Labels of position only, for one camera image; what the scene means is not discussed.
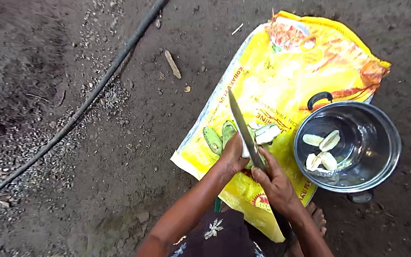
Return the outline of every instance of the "small stone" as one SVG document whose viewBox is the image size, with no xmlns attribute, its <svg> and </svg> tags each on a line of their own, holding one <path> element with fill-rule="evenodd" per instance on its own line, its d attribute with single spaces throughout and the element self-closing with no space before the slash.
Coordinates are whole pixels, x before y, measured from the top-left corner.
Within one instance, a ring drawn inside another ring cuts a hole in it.
<svg viewBox="0 0 411 257">
<path fill-rule="evenodd" d="M 117 19 L 114 19 L 114 21 L 112 21 L 110 27 L 111 29 L 113 29 L 115 27 L 115 25 L 117 25 Z"/>
<path fill-rule="evenodd" d="M 150 214 L 148 212 L 140 213 L 137 218 L 139 219 L 140 223 L 146 222 L 150 218 Z"/>
<path fill-rule="evenodd" d="M 156 26 L 157 29 L 161 28 L 161 20 L 160 19 L 155 20 L 155 26 Z"/>
<path fill-rule="evenodd" d="M 0 201 L 0 203 L 1 203 L 1 205 L 2 205 L 3 207 L 5 207 L 5 208 L 9 208 L 9 207 L 10 207 L 10 204 L 9 204 L 8 202 Z"/>
</svg>

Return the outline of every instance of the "metal pot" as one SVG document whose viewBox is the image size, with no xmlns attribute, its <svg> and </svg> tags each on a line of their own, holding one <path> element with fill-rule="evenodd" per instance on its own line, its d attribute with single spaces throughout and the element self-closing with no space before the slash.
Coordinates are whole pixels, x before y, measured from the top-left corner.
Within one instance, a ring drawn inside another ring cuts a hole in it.
<svg viewBox="0 0 411 257">
<path fill-rule="evenodd" d="M 316 95 L 309 107 L 330 94 Z M 307 155 L 318 154 L 318 147 L 306 144 L 304 134 L 326 137 L 338 129 L 340 141 L 329 152 L 338 161 L 330 174 L 311 172 L 305 167 Z M 310 114 L 297 128 L 294 157 L 301 172 L 314 184 L 326 190 L 349 194 L 353 202 L 366 202 L 373 197 L 372 188 L 381 184 L 397 166 L 401 138 L 388 116 L 379 108 L 356 101 L 334 102 Z"/>
</svg>

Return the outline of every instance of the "banana peel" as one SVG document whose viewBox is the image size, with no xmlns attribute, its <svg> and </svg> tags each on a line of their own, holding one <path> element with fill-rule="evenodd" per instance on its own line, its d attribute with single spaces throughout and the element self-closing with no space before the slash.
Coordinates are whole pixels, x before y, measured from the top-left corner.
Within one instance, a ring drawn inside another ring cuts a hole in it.
<svg viewBox="0 0 411 257">
<path fill-rule="evenodd" d="M 229 139 L 237 132 L 236 127 L 230 120 L 223 123 L 223 128 L 221 129 L 221 135 L 223 137 L 223 149 L 226 147 L 226 143 Z"/>
<path fill-rule="evenodd" d="M 210 150 L 212 150 L 212 152 L 217 155 L 221 155 L 221 153 L 223 152 L 223 142 L 221 141 L 217 133 L 209 127 L 204 127 L 202 129 L 202 133 L 204 135 L 205 141 L 209 145 Z"/>
</svg>

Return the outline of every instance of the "banana slice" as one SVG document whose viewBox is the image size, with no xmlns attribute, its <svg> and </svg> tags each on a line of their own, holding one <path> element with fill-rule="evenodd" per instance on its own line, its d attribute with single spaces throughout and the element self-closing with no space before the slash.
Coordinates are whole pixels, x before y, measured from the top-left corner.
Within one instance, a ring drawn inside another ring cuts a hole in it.
<svg viewBox="0 0 411 257">
<path fill-rule="evenodd" d="M 333 149 L 340 141 L 339 131 L 334 130 L 327 137 L 323 139 L 319 147 L 322 152 L 327 152 Z"/>
<path fill-rule="evenodd" d="M 322 159 L 315 154 L 310 154 L 307 156 L 307 160 L 305 161 L 305 167 L 307 170 L 314 172 L 318 169 L 318 166 L 321 164 Z"/>
<path fill-rule="evenodd" d="M 321 152 L 318 154 L 318 157 L 321 158 L 321 164 L 328 170 L 334 171 L 337 169 L 337 160 L 330 152 Z"/>
<path fill-rule="evenodd" d="M 263 133 L 258 133 L 260 130 L 263 130 L 264 128 L 268 128 L 268 129 L 265 129 Z M 281 130 L 278 128 L 277 125 L 275 124 L 271 124 L 270 126 L 266 125 L 263 128 L 255 131 L 256 143 L 257 144 L 269 143 L 274 138 L 276 138 L 280 134 L 280 132 Z"/>
<path fill-rule="evenodd" d="M 311 135 L 311 134 L 305 134 L 302 136 L 302 141 L 304 143 L 312 145 L 312 146 L 320 146 L 320 143 L 324 140 L 324 138 L 317 136 L 317 135 Z"/>
</svg>

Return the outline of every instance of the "knife blade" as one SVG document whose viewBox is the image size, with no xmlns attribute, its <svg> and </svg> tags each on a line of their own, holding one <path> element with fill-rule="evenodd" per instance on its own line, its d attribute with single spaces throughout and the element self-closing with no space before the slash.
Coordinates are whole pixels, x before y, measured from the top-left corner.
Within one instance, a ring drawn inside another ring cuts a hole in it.
<svg viewBox="0 0 411 257">
<path fill-rule="evenodd" d="M 229 106 L 231 107 L 232 115 L 234 116 L 234 120 L 236 121 L 237 129 L 239 133 L 242 135 L 243 141 L 248 148 L 248 152 L 250 153 L 250 159 L 252 159 L 253 165 L 255 167 L 260 168 L 263 172 L 266 172 L 266 167 L 264 166 L 264 162 L 261 159 L 258 149 L 256 148 L 255 141 L 253 140 L 250 132 L 248 131 L 247 124 L 243 118 L 242 112 L 240 111 L 239 105 L 237 104 L 236 97 L 231 91 L 231 88 L 228 87 L 228 94 L 229 94 Z"/>
<path fill-rule="evenodd" d="M 228 87 L 228 95 L 229 106 L 231 107 L 232 115 L 234 116 L 234 120 L 236 121 L 237 130 L 239 131 L 240 135 L 243 138 L 243 141 L 245 142 L 245 145 L 248 148 L 250 159 L 252 159 L 253 165 L 260 168 L 263 172 L 267 172 L 264 162 L 258 153 L 258 149 L 256 148 L 255 141 L 248 131 L 247 124 L 245 123 L 242 112 L 240 111 L 239 105 L 237 104 L 236 97 L 232 93 L 230 87 Z M 272 210 L 272 213 L 274 214 L 274 218 L 277 221 L 277 224 L 279 225 L 280 231 L 287 239 L 288 244 L 294 242 L 296 235 L 294 234 L 289 221 L 285 219 L 280 213 L 278 213 L 271 203 L 269 203 L 269 206 Z"/>
</svg>

